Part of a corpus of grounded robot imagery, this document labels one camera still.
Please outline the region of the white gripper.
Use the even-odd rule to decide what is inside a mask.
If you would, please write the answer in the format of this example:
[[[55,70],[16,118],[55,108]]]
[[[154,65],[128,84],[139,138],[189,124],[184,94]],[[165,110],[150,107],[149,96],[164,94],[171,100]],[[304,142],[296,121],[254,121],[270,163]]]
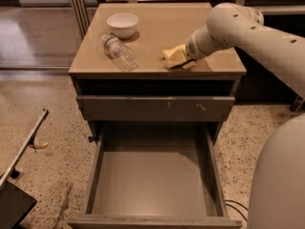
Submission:
[[[194,60],[173,67],[173,69],[187,70],[196,66],[195,60],[207,57],[216,52],[218,46],[219,43],[212,38],[207,29],[200,29],[187,38],[186,48],[184,44],[180,44],[172,49],[165,50],[163,51],[163,58],[171,61],[186,61],[189,56]]]

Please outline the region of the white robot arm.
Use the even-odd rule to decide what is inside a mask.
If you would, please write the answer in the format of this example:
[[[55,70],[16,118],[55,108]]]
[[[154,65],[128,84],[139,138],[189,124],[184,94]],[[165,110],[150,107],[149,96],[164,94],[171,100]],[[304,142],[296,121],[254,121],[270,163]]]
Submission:
[[[305,94],[305,38],[266,27],[260,10],[233,3],[213,7],[204,27],[163,51],[164,64],[174,68],[231,47]],[[281,125],[261,149],[247,229],[305,229],[305,114]]]

